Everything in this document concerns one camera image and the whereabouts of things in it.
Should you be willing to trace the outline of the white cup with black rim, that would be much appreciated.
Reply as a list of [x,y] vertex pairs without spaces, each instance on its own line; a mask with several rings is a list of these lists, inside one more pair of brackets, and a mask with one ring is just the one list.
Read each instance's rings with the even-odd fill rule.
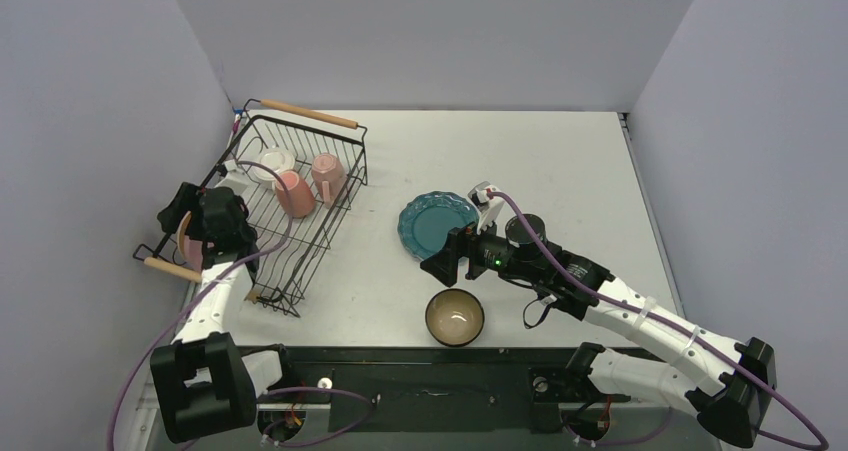
[[296,154],[293,151],[281,147],[273,147],[261,151],[256,161],[270,169],[270,171],[261,167],[254,167],[252,171],[253,175],[258,182],[270,187],[273,187],[276,183],[274,174],[279,175],[284,171],[293,170],[297,166]]

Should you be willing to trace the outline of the black bowl cream inside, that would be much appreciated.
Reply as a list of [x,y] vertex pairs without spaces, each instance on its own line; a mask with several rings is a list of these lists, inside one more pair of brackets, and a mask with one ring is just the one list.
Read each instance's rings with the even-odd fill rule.
[[448,288],[435,294],[425,309],[430,335],[446,347],[464,347],[482,333],[485,311],[477,297],[468,291]]

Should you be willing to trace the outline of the dark pink mug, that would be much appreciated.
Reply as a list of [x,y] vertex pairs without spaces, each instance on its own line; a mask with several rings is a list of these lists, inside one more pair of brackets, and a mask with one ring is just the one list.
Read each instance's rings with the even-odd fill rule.
[[305,179],[294,170],[281,172],[279,178],[281,182],[275,184],[275,194],[282,209],[296,219],[311,214],[316,200]]

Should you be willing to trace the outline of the light pink mug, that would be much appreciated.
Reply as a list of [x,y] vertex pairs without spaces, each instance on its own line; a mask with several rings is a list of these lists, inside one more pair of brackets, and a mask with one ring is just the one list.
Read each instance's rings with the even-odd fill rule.
[[347,177],[342,162],[333,154],[319,154],[312,162],[311,176],[323,205],[331,208],[342,193]]

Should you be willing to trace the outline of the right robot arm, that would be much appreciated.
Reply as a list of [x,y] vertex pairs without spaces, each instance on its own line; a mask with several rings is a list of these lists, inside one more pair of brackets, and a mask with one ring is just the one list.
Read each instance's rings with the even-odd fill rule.
[[652,354],[635,358],[585,343],[564,371],[578,398],[626,395],[690,414],[712,436],[750,449],[776,390],[773,348],[758,338],[740,342],[708,331],[640,294],[607,268],[551,242],[532,214],[513,217],[504,235],[474,223],[448,232],[441,250],[420,267],[446,286],[492,271],[530,287],[548,310],[605,328]]

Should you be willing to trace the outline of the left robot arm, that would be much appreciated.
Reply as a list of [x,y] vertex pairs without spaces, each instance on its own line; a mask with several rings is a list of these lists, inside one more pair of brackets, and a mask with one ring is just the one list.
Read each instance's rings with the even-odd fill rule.
[[173,443],[247,427],[260,395],[291,398],[298,373],[281,363],[279,345],[243,350],[229,331],[258,273],[257,233],[245,201],[229,187],[183,183],[157,215],[167,233],[188,222],[201,244],[201,290],[172,342],[150,356],[167,437]]

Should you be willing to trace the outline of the teal scalloped ceramic plate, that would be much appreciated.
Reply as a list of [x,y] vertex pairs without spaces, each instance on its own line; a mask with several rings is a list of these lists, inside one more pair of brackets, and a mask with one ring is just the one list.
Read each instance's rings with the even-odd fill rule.
[[477,221],[478,212],[466,198],[431,191],[416,196],[400,212],[397,233],[403,248],[423,261],[443,248],[451,230]]

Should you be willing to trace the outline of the cream and black small plate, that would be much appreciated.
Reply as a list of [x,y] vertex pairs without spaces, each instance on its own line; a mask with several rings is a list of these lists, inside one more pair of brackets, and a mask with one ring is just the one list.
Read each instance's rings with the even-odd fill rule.
[[187,212],[183,216],[183,218],[181,219],[181,221],[178,225],[178,228],[177,228],[177,238],[176,238],[177,249],[185,260],[188,260],[188,257],[189,257],[189,252],[188,252],[187,248],[188,248],[188,242],[189,242],[190,238],[187,235],[187,230],[188,230],[188,226],[190,224],[190,221],[191,221],[191,213]]

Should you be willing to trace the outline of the pink plastic plate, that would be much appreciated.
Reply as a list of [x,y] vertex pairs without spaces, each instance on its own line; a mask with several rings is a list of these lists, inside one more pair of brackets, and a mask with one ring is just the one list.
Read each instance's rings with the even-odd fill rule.
[[193,240],[188,236],[183,238],[183,256],[188,266],[194,271],[201,272],[203,269],[203,244],[201,241]]

